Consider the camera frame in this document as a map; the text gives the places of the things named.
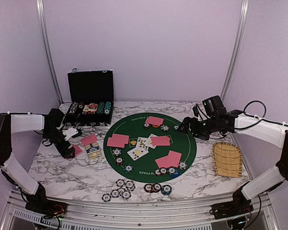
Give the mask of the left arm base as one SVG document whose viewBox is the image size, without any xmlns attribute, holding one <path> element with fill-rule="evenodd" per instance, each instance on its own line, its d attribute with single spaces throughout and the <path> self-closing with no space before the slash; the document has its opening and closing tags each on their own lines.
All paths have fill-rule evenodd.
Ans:
<svg viewBox="0 0 288 230">
<path fill-rule="evenodd" d="M 67 204 L 64 202 L 49 200 L 47 204 L 27 203 L 27 210 L 45 215 L 47 218 L 58 217 L 63 218 L 67 210 Z"/>
</svg>

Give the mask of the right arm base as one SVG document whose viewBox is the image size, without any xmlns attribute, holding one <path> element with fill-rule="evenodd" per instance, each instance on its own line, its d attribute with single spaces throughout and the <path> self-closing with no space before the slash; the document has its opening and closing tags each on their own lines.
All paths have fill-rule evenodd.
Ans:
<svg viewBox="0 0 288 230">
<path fill-rule="evenodd" d="M 215 219 L 229 218 L 236 215 L 242 215 L 254 210 L 252 204 L 246 204 L 243 206 L 234 207 L 232 201 L 219 204 L 213 204 L 209 213 L 214 216 Z"/>
</svg>

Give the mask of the brown chip stack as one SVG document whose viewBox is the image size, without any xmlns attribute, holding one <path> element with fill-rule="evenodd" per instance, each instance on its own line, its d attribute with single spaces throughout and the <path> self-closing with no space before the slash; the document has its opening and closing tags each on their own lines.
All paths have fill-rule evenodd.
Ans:
<svg viewBox="0 0 288 230">
<path fill-rule="evenodd" d="M 152 184 L 152 191 L 158 193 L 161 190 L 162 186 L 159 183 Z"/>
</svg>

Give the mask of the blue small blind button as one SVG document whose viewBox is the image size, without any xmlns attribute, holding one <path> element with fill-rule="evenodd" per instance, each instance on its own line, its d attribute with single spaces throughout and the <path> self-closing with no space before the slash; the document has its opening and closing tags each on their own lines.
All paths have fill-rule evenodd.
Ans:
<svg viewBox="0 0 288 230">
<path fill-rule="evenodd" d="M 180 171 L 176 169 L 174 173 L 170 173 L 169 175 L 171 178 L 177 178 L 180 176 Z"/>
</svg>

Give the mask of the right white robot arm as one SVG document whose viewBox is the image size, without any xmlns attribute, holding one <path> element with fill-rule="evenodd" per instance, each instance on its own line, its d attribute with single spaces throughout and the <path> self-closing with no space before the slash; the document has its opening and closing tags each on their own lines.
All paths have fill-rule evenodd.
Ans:
<svg viewBox="0 0 288 230">
<path fill-rule="evenodd" d="M 256 142 L 270 144 L 281 153 L 274 166 L 233 193 L 228 210 L 237 215 L 253 198 L 288 181 L 288 124 L 266 119 L 265 114 L 251 115 L 245 109 L 228 111 L 218 95 L 202 103 L 205 118 L 199 119 L 201 109 L 195 106 L 194 117 L 185 117 L 177 128 L 179 132 L 191 132 L 194 137 L 202 140 L 209 140 L 215 132 L 239 134 Z"/>
</svg>

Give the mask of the red playing card deck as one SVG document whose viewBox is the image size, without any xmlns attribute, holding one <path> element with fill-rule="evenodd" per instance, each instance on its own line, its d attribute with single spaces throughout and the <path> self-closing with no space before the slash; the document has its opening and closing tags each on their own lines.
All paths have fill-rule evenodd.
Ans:
<svg viewBox="0 0 288 230">
<path fill-rule="evenodd" d="M 78 145 L 73 145 L 73 148 L 75 150 L 75 157 L 79 156 L 83 150 Z"/>
</svg>

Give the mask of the teal chip stack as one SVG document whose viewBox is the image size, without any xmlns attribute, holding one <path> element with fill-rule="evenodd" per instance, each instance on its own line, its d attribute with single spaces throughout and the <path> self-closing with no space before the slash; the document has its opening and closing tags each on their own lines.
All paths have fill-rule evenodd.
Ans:
<svg viewBox="0 0 288 230">
<path fill-rule="evenodd" d="M 172 187 L 168 184 L 161 187 L 161 193 L 165 196 L 170 195 L 172 192 Z"/>
</svg>

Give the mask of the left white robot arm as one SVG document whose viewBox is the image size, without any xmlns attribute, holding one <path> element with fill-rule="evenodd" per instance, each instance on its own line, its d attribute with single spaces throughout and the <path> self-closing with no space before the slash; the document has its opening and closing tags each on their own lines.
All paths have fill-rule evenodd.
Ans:
<svg viewBox="0 0 288 230">
<path fill-rule="evenodd" d="M 44 186 L 33 179 L 16 159 L 12 150 L 12 137 L 19 133 L 38 132 L 54 145 L 59 154 L 70 159 L 75 157 L 75 149 L 69 139 L 77 135 L 76 128 L 62 129 L 64 114 L 52 108 L 47 115 L 33 113 L 0 113 L 0 171 L 12 184 L 21 188 L 27 198 L 40 213 L 51 209 Z"/>
</svg>

